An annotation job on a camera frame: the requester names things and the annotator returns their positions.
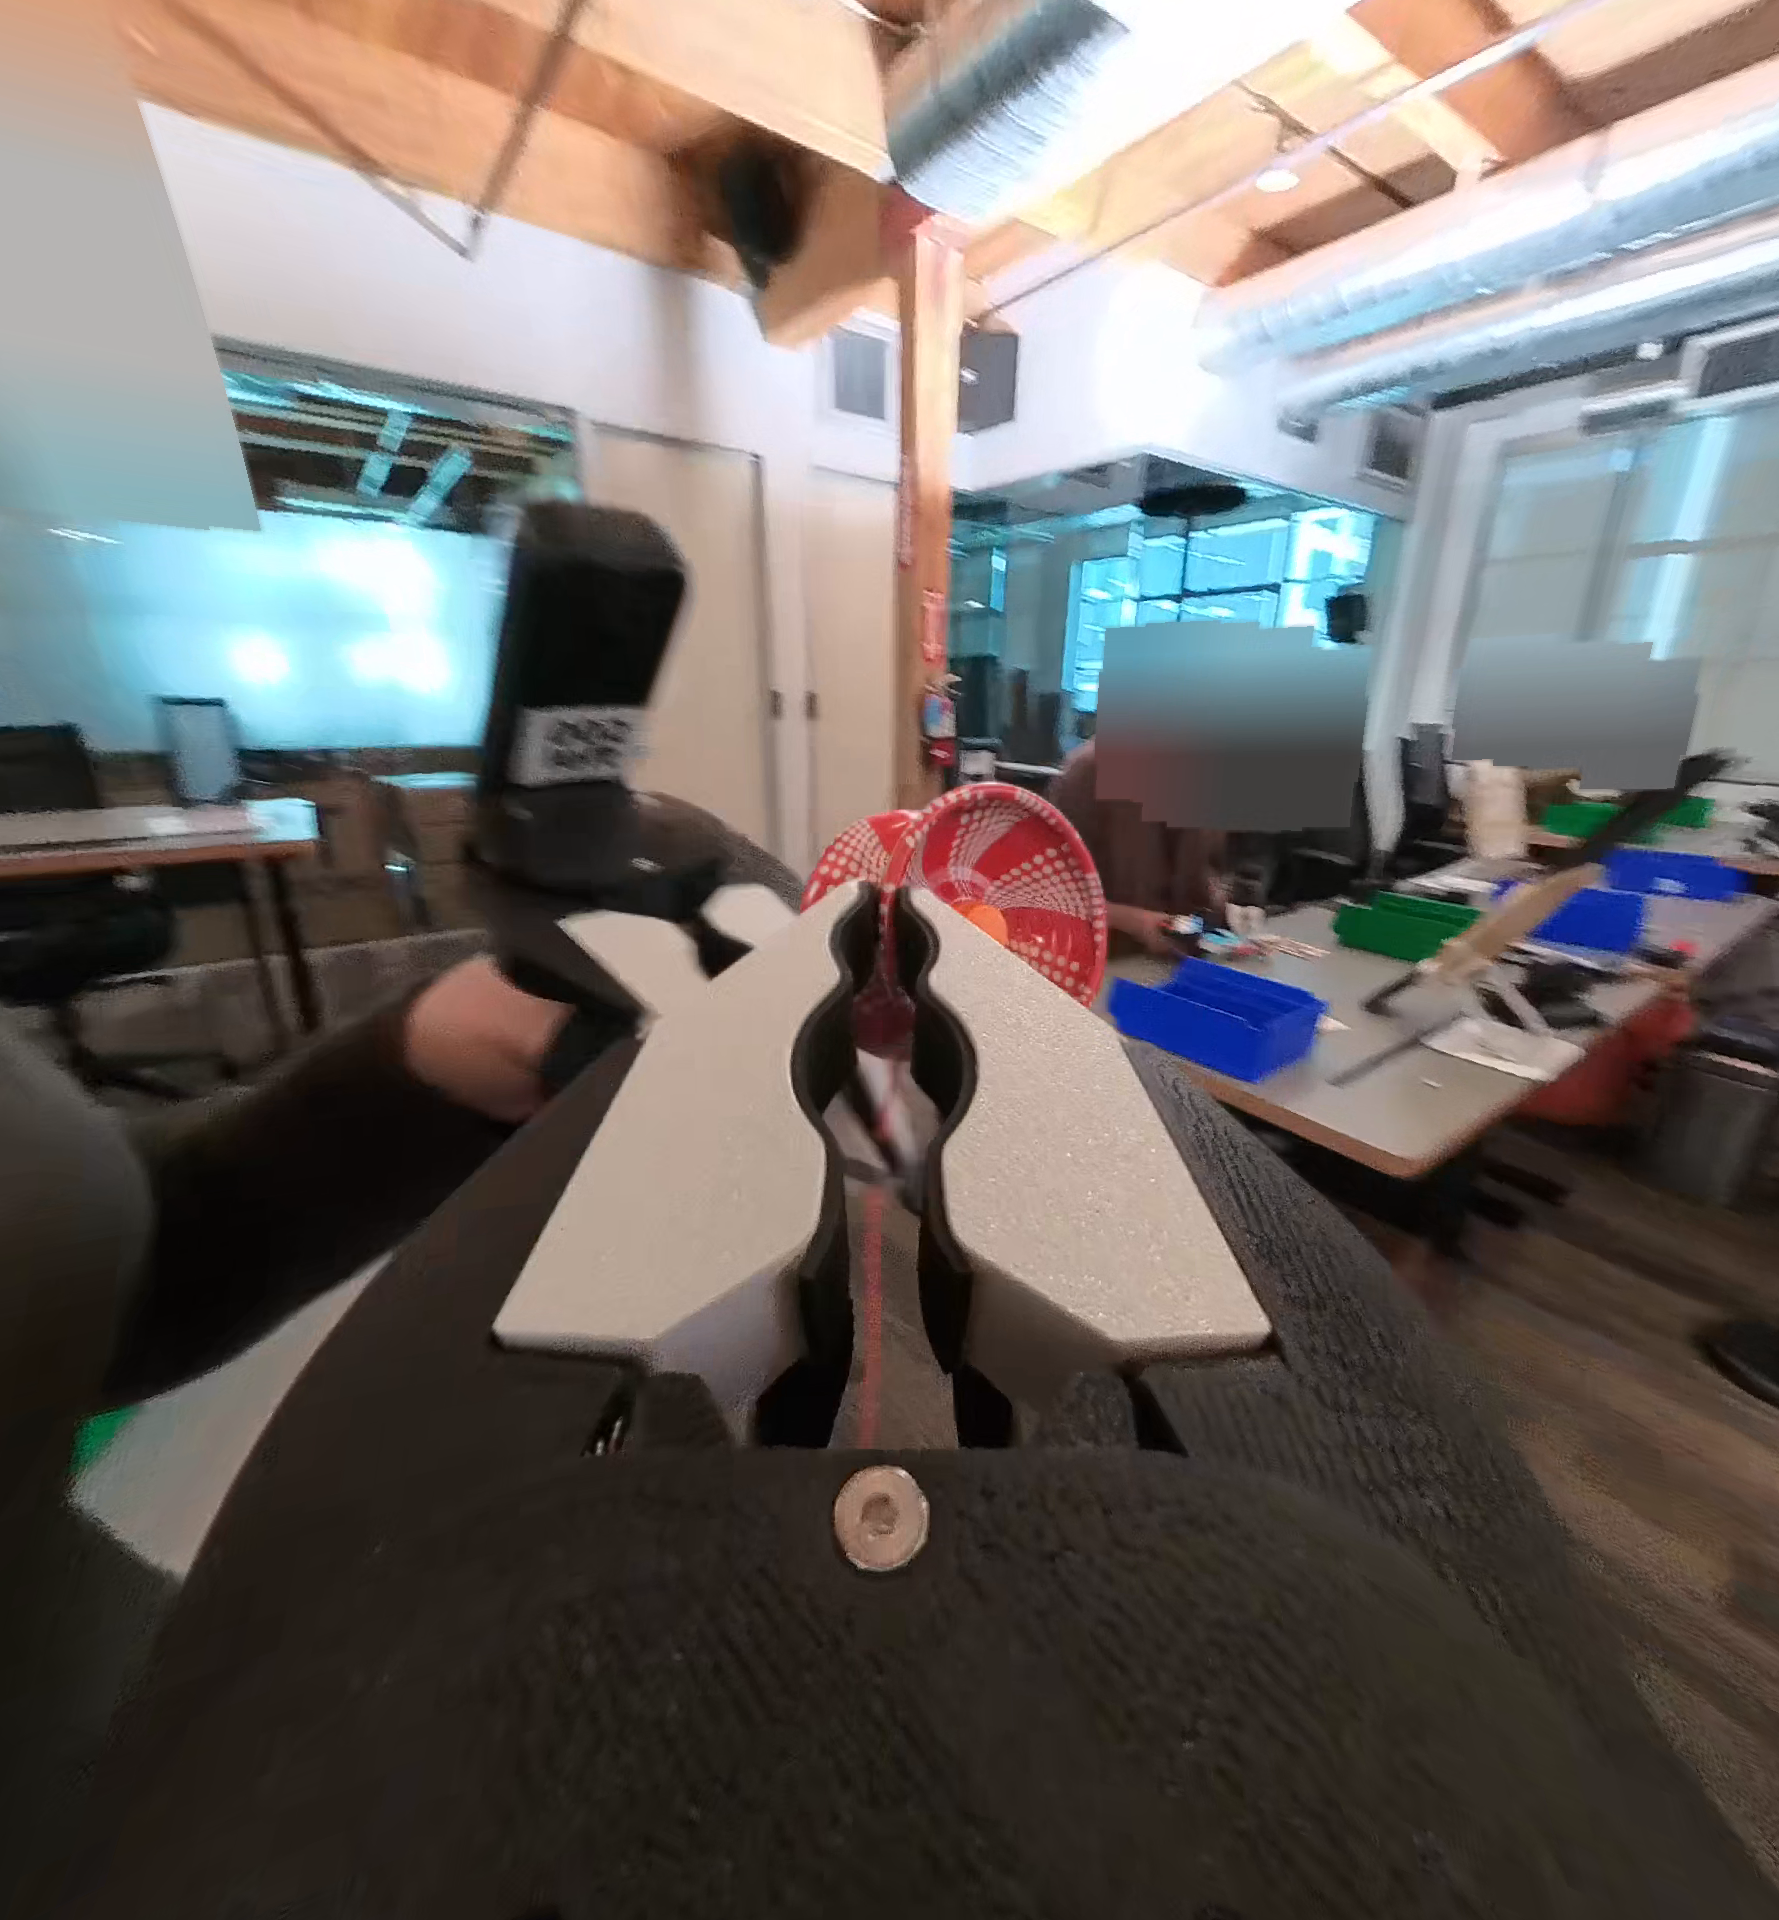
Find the white desk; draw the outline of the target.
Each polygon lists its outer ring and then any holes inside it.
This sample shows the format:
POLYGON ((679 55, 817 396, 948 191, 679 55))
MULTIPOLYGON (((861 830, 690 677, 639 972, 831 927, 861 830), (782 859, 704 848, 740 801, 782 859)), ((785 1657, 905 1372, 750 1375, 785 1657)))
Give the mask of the white desk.
POLYGON ((370 1262, 240 1356, 139 1402, 76 1471, 76 1513, 183 1582, 277 1405, 382 1266, 370 1262))

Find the white door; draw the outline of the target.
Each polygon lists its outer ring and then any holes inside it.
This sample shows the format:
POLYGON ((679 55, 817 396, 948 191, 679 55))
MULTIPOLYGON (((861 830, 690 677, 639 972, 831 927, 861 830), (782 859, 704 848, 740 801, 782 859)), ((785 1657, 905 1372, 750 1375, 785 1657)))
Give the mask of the white door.
POLYGON ((754 452, 593 425, 599 505, 655 520, 684 560, 684 602, 651 700, 639 781, 773 843, 770 601, 754 452))
POLYGON ((811 468, 805 494, 808 855, 895 799, 899 497, 811 468))

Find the large blue parts bin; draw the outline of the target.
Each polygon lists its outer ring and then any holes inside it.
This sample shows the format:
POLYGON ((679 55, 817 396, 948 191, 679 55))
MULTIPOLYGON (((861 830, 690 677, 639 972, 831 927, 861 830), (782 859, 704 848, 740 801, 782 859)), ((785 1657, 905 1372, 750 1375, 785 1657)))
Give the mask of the large blue parts bin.
POLYGON ((1118 976, 1105 1012, 1134 1042, 1254 1084, 1312 1053, 1328 1006, 1302 986, 1180 959, 1153 985, 1118 976))

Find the grey work table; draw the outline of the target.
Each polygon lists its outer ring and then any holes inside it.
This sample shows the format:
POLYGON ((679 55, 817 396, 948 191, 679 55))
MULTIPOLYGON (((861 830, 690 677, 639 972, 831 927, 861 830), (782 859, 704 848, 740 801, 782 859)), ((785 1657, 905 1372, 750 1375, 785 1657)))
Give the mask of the grey work table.
MULTIPOLYGON (((1583 1057, 1593 1057, 1650 1006, 1690 1002, 1712 967, 1760 940, 1777 918, 1779 894, 1658 900, 1645 910, 1645 934, 1651 943, 1684 950, 1684 963, 1660 972, 1631 967, 1593 980, 1598 1018, 1570 1042, 1583 1057)), ((1491 1057, 1465 1058, 1412 1042, 1422 1027, 1459 1015, 1459 998, 1407 992, 1390 1012, 1375 1012, 1370 995, 1399 979, 1401 963, 1336 946, 1332 900, 1296 905, 1269 927, 1280 946, 1238 962, 1235 969, 1315 995, 1325 1006, 1325 1021, 1300 1058, 1256 1081, 1167 1057, 1212 1099, 1387 1177, 1422 1180, 1465 1154, 1536 1092, 1518 1073, 1497 1068, 1491 1057)))

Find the white tilted stand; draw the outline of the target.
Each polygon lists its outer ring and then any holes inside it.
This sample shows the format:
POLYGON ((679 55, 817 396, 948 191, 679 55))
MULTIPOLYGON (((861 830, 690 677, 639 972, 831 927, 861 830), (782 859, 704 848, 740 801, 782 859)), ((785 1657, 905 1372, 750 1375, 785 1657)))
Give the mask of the white tilted stand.
POLYGON ((1365 1012, 1390 1012, 1401 995, 1435 989, 1449 1015, 1429 1027, 1403 1029, 1401 1040, 1339 1068, 1328 1084, 1357 1084, 1399 1057, 1410 1050, 1440 1050, 1440 1042, 1453 1042, 1456 1037, 1476 1048, 1476 1064, 1515 1079, 1524 1079, 1528 1068, 1575 1064, 1576 1045, 1563 1042, 1550 1029, 1544 1012, 1534 1006, 1511 979, 1497 976, 1498 963, 1515 946, 1524 946, 1524 934, 1563 900, 1599 881, 1604 855, 1628 843, 1624 827, 1631 827, 1643 811, 1666 811, 1673 801, 1690 796, 1693 787, 1723 777, 1735 760, 1738 757, 1728 751, 1687 757, 1669 787, 1631 794, 1628 809, 1614 822, 1560 850, 1539 876, 1521 881, 1501 900, 1491 900, 1479 924, 1453 937, 1439 956, 1410 967, 1391 985, 1370 995, 1364 1002, 1365 1012))

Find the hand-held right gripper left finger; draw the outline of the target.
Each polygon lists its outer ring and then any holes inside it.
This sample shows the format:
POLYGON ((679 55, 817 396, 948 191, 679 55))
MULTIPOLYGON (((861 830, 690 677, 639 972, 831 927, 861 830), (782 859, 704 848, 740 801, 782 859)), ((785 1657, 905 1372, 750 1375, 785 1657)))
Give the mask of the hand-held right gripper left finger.
POLYGON ((876 952, 876 887, 834 887, 708 998, 636 1029, 493 1315, 502 1347, 694 1375, 729 1418, 785 1383, 841 1402, 854 1318, 825 1110, 876 952))

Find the red white yo-yo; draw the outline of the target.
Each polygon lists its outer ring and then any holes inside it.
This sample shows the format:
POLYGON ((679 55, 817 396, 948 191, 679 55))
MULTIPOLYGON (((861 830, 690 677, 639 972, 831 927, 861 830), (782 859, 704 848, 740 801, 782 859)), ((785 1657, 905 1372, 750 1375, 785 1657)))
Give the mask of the red white yo-yo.
POLYGON ((817 856, 804 905, 848 881, 932 892, 1081 1005, 1104 986, 1108 902, 1094 856, 1038 791, 968 781, 863 817, 817 856))

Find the wooden post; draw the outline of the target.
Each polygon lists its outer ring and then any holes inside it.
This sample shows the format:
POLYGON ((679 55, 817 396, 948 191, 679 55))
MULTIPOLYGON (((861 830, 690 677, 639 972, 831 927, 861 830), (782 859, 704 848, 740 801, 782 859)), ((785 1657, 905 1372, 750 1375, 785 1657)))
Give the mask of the wooden post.
POLYGON ((883 254, 899 273, 899 588, 895 588, 895 806, 942 787, 928 716, 951 696, 952 436, 965 331, 965 231, 895 192, 883 254))

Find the green parts bin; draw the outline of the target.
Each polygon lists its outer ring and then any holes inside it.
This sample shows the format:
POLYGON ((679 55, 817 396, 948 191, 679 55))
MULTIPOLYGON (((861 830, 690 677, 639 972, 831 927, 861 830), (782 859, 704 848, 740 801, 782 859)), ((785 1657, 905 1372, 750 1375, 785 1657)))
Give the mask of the green parts bin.
MULTIPOLYGON (((1628 809, 1628 799, 1560 799, 1541 809, 1536 824, 1549 835, 1566 839, 1589 839, 1608 822, 1614 822, 1628 809)), ((1712 819, 1715 801, 1693 794, 1673 801, 1666 811, 1643 811, 1643 817, 1624 827, 1624 837, 1634 845, 1656 843, 1658 835, 1679 827, 1708 827, 1712 819)))
POLYGON ((1410 967, 1429 962, 1481 918, 1481 905, 1453 897, 1378 892, 1334 910, 1334 940, 1410 967))

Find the black wall speaker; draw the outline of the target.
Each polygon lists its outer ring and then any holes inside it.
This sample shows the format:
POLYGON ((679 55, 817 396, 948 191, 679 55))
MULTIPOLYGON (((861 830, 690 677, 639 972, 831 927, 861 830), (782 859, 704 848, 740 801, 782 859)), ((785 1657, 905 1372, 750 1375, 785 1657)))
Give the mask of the black wall speaker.
POLYGON ((968 324, 961 328, 957 432, 993 432, 1017 419, 1020 361, 1020 331, 1003 324, 968 324))

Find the silver spiral air duct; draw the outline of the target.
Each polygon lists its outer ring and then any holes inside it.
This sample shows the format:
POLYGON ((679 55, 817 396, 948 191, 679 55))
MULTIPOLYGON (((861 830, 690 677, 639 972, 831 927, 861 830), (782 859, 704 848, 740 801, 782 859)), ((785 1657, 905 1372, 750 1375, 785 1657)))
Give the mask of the silver spiral air duct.
POLYGON ((1618 280, 1779 221, 1779 56, 1641 108, 1201 300, 1211 376, 1283 370, 1280 426, 1591 354, 1618 280))

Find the small blue parts bin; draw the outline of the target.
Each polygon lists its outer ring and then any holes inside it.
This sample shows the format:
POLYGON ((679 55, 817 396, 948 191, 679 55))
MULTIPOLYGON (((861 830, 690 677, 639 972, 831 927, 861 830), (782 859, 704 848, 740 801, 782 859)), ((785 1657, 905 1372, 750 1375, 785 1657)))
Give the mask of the small blue parts bin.
POLYGON ((1641 897, 1735 900, 1749 894, 1749 874, 1700 850, 1618 845, 1599 859, 1605 887, 1641 897))
POLYGON ((1560 952, 1624 959, 1643 943, 1650 897, 1619 887, 1586 887, 1544 915, 1524 940, 1560 952))

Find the red orange object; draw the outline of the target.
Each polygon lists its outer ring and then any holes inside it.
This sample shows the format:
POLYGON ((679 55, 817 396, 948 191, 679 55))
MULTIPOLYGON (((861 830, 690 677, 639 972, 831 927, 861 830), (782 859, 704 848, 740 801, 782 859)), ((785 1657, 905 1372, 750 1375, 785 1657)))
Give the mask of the red orange object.
POLYGON ((1575 1068, 1534 1092, 1515 1118, 1570 1128, 1624 1126, 1651 1092, 1656 1073, 1696 1037, 1696 1027, 1693 1002, 1656 998, 1586 1048, 1575 1068))

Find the grey waste bin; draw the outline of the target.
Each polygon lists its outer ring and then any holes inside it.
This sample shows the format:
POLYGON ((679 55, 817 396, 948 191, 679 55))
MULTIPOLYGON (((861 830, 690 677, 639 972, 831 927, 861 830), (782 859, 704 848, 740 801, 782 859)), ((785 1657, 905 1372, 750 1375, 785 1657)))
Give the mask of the grey waste bin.
POLYGON ((1779 1123, 1779 1057, 1690 1045, 1658 1079, 1645 1177, 1708 1207, 1735 1207, 1779 1123))

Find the person's left hand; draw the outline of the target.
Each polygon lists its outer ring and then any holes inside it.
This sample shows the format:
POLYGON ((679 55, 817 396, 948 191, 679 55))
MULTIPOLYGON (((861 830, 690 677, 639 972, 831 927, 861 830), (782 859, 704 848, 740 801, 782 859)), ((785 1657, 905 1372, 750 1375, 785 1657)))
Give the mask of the person's left hand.
POLYGON ((547 1099, 547 1058, 573 1021, 554 998, 519 989, 489 952, 437 976, 406 1005, 406 1073, 454 1106, 502 1126, 534 1118, 547 1099))

